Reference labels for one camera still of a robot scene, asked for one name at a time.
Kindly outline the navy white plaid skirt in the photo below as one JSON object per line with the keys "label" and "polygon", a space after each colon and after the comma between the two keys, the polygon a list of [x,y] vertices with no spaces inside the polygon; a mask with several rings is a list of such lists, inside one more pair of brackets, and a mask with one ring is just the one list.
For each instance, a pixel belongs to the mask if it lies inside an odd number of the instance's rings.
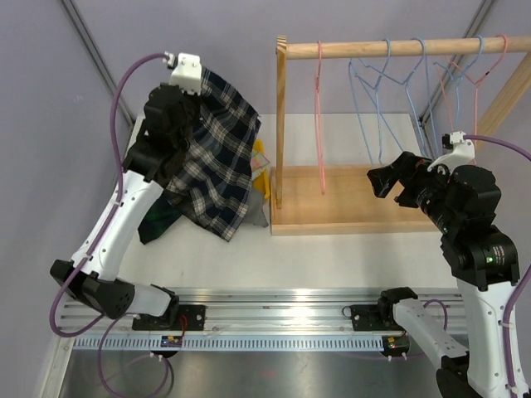
{"label": "navy white plaid skirt", "polygon": [[251,153],[260,115],[232,84],[209,69],[202,72],[201,100],[183,168],[166,194],[173,208],[229,241],[248,211]]}

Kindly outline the dark green plaid skirt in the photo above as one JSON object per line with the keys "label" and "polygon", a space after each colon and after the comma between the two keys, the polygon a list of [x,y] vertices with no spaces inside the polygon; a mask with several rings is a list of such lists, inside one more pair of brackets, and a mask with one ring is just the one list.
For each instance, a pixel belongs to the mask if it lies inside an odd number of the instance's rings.
{"label": "dark green plaid skirt", "polygon": [[137,229],[143,245],[160,238],[181,216],[182,212],[166,195],[161,195],[148,209]]}

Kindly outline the blue wire hanger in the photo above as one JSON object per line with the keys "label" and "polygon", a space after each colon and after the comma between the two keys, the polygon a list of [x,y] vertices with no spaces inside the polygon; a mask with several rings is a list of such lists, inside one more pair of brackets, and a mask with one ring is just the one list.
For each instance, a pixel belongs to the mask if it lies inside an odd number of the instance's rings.
{"label": "blue wire hanger", "polygon": [[[349,89],[353,100],[353,107],[355,114],[358,119],[358,125],[362,133],[363,137],[363,143],[366,148],[369,162],[372,165],[375,165],[378,163],[379,165],[383,165],[382,157],[383,157],[383,134],[382,134],[382,126],[387,128],[387,131],[391,135],[391,138],[394,140],[395,144],[398,146],[399,149],[403,149],[403,146],[401,145],[400,140],[397,138],[396,134],[393,132],[390,124],[387,121],[387,118],[384,116],[381,106],[380,106],[380,98],[379,98],[379,89],[382,83],[382,79],[384,77],[387,78],[387,75],[385,74],[387,66],[391,59],[391,41],[388,38],[384,38],[382,40],[386,46],[386,56],[383,66],[378,69],[372,64],[368,64],[365,62],[364,59],[358,58],[358,61],[361,62],[362,66],[368,69],[372,69],[377,72],[377,79],[373,84],[368,82],[366,79],[364,79],[358,72],[357,67],[354,65],[354,59],[350,58],[348,61],[348,82],[349,82]],[[374,110],[376,111],[376,120],[377,120],[377,131],[378,131],[378,157],[377,161],[374,160],[374,156],[372,153],[372,149],[370,148],[370,145],[368,143],[368,135],[366,133],[366,129],[364,127],[364,122],[362,121],[362,116],[360,112],[360,107],[358,104],[358,98],[356,95],[356,90],[354,88],[354,81],[357,81],[360,86],[362,87],[363,91],[365,92],[366,96],[370,100],[371,104],[374,107]]]}
{"label": "blue wire hanger", "polygon": [[443,105],[448,118],[448,123],[453,131],[456,131],[460,127],[461,117],[461,94],[460,89],[462,85],[465,85],[465,81],[468,85],[475,87],[475,93],[478,93],[484,78],[488,73],[482,77],[473,78],[469,74],[475,63],[482,57],[485,50],[485,37],[478,34],[473,36],[479,44],[479,50],[474,54],[471,61],[461,66],[457,61],[452,60],[450,56],[444,56],[444,61],[435,59],[433,65],[436,68],[437,76],[439,78],[439,84],[441,87],[441,95],[443,97]]}
{"label": "blue wire hanger", "polygon": [[436,143],[431,116],[433,108],[432,83],[426,42],[420,37],[414,37],[412,40],[421,46],[421,55],[408,72],[403,87],[413,118],[413,127],[421,155],[436,158],[439,155],[439,146]]}

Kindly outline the pink wire hanger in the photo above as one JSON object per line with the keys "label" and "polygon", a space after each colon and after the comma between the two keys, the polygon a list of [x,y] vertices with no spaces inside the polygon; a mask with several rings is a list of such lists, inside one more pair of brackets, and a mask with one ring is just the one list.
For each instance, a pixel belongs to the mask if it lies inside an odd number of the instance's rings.
{"label": "pink wire hanger", "polygon": [[324,136],[322,129],[322,116],[320,106],[320,77],[323,60],[322,44],[321,41],[317,41],[318,46],[318,60],[314,73],[314,137],[317,153],[318,171],[319,171],[319,184],[321,194],[326,193],[326,181],[325,181],[325,167],[324,167]]}
{"label": "pink wire hanger", "polygon": [[[469,69],[481,58],[485,49],[485,38],[481,35],[476,35],[475,38],[480,40],[480,50],[476,54],[475,58],[464,67],[461,67],[456,61],[452,61],[449,56],[445,56],[446,64],[443,65],[439,61],[434,61],[433,64],[436,67],[439,83],[441,87],[441,95],[443,97],[443,104],[448,118],[448,122],[451,128],[451,132],[458,131],[460,122],[460,86],[463,80],[467,80],[475,89],[474,93],[474,125],[473,134],[477,134],[478,131],[478,106],[479,106],[479,91],[484,84],[488,76],[494,72],[497,66],[504,60],[509,47],[510,39],[505,34],[499,34],[495,36],[501,38],[504,42],[503,50],[494,64],[490,66],[485,73],[475,79],[468,73]],[[447,86],[454,87],[455,104],[451,105],[449,95],[447,93]]]}

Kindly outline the grey pleated skirt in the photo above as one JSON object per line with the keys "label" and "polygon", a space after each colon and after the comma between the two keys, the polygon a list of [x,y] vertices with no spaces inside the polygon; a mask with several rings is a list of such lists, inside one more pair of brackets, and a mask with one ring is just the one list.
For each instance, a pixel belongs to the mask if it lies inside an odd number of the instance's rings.
{"label": "grey pleated skirt", "polygon": [[247,212],[243,218],[243,223],[263,228],[268,227],[269,223],[263,208],[264,203],[265,198],[263,193],[253,187],[247,198]]}

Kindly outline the pastel floral garment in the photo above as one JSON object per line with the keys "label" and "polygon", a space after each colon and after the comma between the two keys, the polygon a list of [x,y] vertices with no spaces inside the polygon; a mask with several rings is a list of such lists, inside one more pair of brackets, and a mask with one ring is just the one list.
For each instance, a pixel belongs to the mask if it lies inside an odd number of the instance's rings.
{"label": "pastel floral garment", "polygon": [[264,153],[259,151],[253,151],[251,155],[251,173],[252,178],[255,179],[257,176],[260,176],[264,170],[269,166],[270,161],[264,155]]}

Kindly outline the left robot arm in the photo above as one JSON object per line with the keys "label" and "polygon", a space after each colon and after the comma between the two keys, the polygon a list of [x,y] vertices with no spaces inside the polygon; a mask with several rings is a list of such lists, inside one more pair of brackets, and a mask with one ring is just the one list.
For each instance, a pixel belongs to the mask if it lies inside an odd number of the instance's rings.
{"label": "left robot arm", "polygon": [[138,314],[162,329],[177,325],[179,298],[173,291],[126,282],[118,274],[133,234],[183,166],[200,116],[201,86],[161,84],[149,93],[139,133],[119,161],[114,194],[85,243],[70,260],[56,260],[51,266],[60,296],[68,294],[101,317]]}

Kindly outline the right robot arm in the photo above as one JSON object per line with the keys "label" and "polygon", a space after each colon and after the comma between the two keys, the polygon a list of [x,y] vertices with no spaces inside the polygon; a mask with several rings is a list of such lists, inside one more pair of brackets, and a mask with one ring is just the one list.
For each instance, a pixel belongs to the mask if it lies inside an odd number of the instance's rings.
{"label": "right robot arm", "polygon": [[518,252],[493,223],[501,198],[494,174],[404,152],[367,176],[378,198],[401,183],[396,203],[420,209],[441,232],[441,251],[465,307],[469,344],[456,342],[409,288],[382,291],[378,322],[399,326],[416,341],[436,369],[442,396],[528,397],[512,298],[519,282]]}

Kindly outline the yellow plastic tray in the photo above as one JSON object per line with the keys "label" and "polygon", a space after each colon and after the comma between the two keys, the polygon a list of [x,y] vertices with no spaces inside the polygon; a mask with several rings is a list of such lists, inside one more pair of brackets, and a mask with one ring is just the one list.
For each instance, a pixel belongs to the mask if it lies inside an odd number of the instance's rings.
{"label": "yellow plastic tray", "polygon": [[[253,145],[252,152],[253,151],[259,151],[259,152],[264,153],[264,155],[266,155],[264,144],[259,138],[255,141]],[[252,178],[252,174],[251,174],[253,187],[263,193],[265,201],[270,200],[270,178],[269,178],[269,172],[268,172],[269,168],[270,168],[270,164],[267,167],[267,169],[264,170],[263,173],[260,176],[257,176],[255,179]]]}

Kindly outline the wooden clothes rack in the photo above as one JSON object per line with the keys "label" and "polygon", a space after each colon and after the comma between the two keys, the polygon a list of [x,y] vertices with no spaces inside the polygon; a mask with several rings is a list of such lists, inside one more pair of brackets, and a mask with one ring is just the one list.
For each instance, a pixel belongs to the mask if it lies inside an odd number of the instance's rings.
{"label": "wooden clothes rack", "polygon": [[377,199],[367,165],[284,165],[288,61],[530,53],[527,36],[405,41],[288,43],[276,39],[276,161],[271,169],[272,235],[341,235],[431,231],[428,222],[387,197]]}

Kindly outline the aluminium mounting rail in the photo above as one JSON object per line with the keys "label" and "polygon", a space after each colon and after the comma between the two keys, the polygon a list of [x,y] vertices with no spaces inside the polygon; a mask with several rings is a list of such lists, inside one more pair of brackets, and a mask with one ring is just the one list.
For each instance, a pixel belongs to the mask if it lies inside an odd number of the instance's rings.
{"label": "aluminium mounting rail", "polygon": [[150,351],[380,352],[387,331],[356,331],[351,305],[374,304],[379,289],[178,289],[183,304],[202,306],[184,332],[135,331],[134,317],[100,320],[76,337],[76,349]]}

